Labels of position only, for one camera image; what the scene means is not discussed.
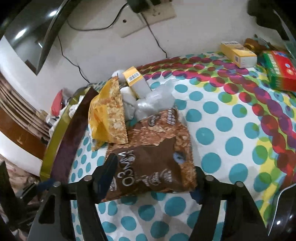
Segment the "brown snack bag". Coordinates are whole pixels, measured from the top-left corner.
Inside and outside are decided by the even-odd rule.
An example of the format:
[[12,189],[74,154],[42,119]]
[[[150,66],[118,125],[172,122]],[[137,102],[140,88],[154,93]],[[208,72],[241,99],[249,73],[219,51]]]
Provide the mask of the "brown snack bag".
[[105,200],[145,192],[187,192],[197,186],[191,137],[174,108],[136,123],[128,143],[110,144],[118,166]]

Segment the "yellow snack bag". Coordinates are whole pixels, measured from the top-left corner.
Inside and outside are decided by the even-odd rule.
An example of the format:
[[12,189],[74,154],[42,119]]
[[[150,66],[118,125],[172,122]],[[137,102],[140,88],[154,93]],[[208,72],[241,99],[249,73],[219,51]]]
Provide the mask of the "yellow snack bag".
[[88,128],[93,151],[105,143],[128,143],[125,110],[118,77],[110,78],[90,102]]

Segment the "white cloth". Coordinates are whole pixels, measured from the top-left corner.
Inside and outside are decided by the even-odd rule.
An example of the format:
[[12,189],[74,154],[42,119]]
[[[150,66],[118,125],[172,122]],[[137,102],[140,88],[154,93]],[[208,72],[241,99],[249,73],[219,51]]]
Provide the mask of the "white cloth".
[[121,88],[120,92],[125,112],[125,121],[132,120],[134,118],[135,107],[137,105],[137,96],[128,86]]

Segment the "clear plastic bag bundle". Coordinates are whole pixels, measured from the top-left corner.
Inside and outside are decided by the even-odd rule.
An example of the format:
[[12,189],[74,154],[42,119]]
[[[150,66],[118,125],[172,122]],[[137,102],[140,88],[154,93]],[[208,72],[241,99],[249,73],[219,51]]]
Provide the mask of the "clear plastic bag bundle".
[[135,105],[135,117],[138,121],[143,120],[160,111],[172,108],[175,98],[172,94],[176,79],[170,79],[150,92],[145,98],[137,100]]

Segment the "yellow white box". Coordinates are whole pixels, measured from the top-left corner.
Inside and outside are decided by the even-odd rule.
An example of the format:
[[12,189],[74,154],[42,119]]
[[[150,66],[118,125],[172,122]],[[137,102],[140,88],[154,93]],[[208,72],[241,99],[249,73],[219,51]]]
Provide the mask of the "yellow white box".
[[138,98],[143,99],[152,91],[142,74],[131,67],[123,72],[128,86],[135,92]]
[[239,42],[220,43],[221,52],[239,68],[250,68],[257,64],[257,55]]

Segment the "dark red gold storage box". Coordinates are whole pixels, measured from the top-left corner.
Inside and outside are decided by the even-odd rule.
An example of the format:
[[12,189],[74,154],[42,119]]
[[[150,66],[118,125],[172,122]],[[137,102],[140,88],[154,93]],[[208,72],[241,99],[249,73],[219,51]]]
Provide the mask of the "dark red gold storage box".
[[68,182],[72,163],[87,128],[90,102],[96,95],[98,92],[88,87],[69,101],[47,145],[40,171],[41,181],[52,178]]

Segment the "red packet behind box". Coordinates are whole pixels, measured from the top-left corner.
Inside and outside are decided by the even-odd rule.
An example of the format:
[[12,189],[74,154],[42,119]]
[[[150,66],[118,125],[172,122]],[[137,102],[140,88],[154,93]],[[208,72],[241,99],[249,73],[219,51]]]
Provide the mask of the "red packet behind box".
[[62,102],[63,102],[63,90],[61,89],[57,95],[55,96],[52,105],[51,105],[51,115],[58,116],[60,110],[62,109]]

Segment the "red green medicine box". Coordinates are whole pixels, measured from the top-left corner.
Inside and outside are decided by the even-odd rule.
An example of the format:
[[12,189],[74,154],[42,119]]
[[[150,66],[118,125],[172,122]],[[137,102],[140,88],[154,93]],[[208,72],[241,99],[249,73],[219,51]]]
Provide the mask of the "red green medicine box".
[[264,51],[262,57],[270,87],[295,92],[295,66],[289,56],[281,51]]

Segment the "brown gold ornament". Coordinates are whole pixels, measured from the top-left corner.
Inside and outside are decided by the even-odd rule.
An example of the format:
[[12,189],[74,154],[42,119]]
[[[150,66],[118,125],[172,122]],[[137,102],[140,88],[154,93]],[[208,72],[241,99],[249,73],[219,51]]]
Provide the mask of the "brown gold ornament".
[[261,52],[268,50],[266,46],[260,45],[256,40],[247,38],[243,45],[248,50],[254,52],[255,54],[259,55]]

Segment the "black television screen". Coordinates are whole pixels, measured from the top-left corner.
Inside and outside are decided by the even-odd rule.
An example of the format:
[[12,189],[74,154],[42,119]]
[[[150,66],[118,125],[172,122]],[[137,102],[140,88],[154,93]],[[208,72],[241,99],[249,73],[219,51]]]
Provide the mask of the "black television screen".
[[26,1],[1,23],[5,37],[17,56],[38,75],[62,25],[80,1]]

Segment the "black power adapter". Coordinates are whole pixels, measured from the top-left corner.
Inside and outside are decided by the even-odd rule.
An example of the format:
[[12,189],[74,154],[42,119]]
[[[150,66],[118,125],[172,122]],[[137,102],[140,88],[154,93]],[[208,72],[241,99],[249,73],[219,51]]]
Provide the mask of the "black power adapter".
[[148,10],[152,6],[150,0],[127,0],[126,1],[134,13],[141,13]]

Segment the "beige wall socket plate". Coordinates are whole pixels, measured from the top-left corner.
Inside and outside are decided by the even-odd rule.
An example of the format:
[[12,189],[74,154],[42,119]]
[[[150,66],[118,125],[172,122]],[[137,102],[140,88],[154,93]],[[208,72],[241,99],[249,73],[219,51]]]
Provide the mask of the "beige wall socket plate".
[[145,20],[149,25],[153,25],[176,16],[175,9],[169,1],[164,1],[142,13],[135,13],[131,7],[126,6],[112,29],[119,37],[124,38],[146,27]]

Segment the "black stand mount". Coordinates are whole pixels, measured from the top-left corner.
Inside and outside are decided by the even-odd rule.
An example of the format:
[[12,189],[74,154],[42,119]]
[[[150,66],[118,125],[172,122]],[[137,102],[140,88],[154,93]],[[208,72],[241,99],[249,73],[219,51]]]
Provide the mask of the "black stand mount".
[[248,1],[247,13],[256,18],[257,25],[276,30],[283,41],[289,41],[289,37],[282,25],[280,17],[271,7],[264,6],[263,1]]

